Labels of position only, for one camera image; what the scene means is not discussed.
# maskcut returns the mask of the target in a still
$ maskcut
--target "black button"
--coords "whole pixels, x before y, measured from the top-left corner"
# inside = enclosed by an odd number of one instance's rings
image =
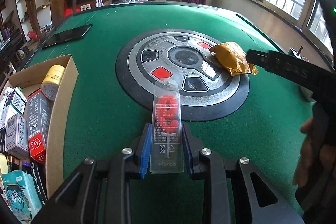
[[[189,37],[174,37],[177,41],[180,41],[180,42],[188,42],[189,41]]]
[[[208,87],[204,83],[203,79],[197,77],[185,77],[183,89],[185,91],[208,91]]]
[[[178,51],[175,54],[175,59],[178,63],[184,65],[194,65],[197,64],[199,61],[199,57],[197,56],[197,54],[186,50]]]
[[[143,50],[142,56],[141,56],[141,61],[142,62],[147,62],[147,61],[156,60],[158,58],[159,58],[159,53],[157,51]]]

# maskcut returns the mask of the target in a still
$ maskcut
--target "orange plastic bag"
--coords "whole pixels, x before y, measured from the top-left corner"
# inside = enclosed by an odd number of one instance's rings
[[[254,74],[258,69],[246,61],[246,53],[236,42],[226,42],[218,44],[209,49],[214,52],[221,65],[228,70],[231,75]]]

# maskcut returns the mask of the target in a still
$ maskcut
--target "502 glue box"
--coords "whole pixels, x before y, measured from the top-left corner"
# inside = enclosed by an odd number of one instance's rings
[[[45,164],[51,106],[41,89],[28,96],[27,113],[30,156],[37,162]]]
[[[15,114],[23,115],[27,99],[19,88],[14,88],[8,95],[2,110],[0,120],[0,133],[6,132],[7,121]]]
[[[19,113],[7,121],[5,148],[19,160],[29,158],[27,122]]]

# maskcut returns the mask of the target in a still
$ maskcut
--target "green felt surface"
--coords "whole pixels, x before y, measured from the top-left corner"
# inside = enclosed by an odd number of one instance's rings
[[[151,112],[134,102],[116,78],[120,49],[147,31],[178,28],[201,32],[221,42],[237,42],[244,51],[275,50],[233,13],[179,5],[130,5],[94,10],[69,18],[58,31],[92,23],[81,41],[41,50],[32,64],[71,54],[79,76],[68,113],[64,141],[64,177],[87,156],[104,159],[141,134]],[[190,122],[194,136],[224,157],[247,156],[299,213],[292,176],[311,115],[298,86],[258,68],[250,75],[246,102],[228,117]],[[203,183],[186,173],[147,175],[131,183],[133,223],[200,223]]]

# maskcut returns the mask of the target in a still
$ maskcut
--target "blue gripper pad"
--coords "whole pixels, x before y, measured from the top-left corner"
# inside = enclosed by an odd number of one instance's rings
[[[151,155],[151,144],[152,144],[152,125],[150,124],[148,126],[145,143],[143,144],[143,149],[141,153],[141,167],[140,167],[141,179],[144,179],[147,173],[149,159]]]
[[[183,154],[184,154],[184,161],[185,161],[185,166],[187,169],[187,173],[190,178],[192,178],[194,174],[194,169],[193,169],[193,157],[191,155],[188,139],[184,130],[184,127],[182,127],[182,144],[183,144]]]

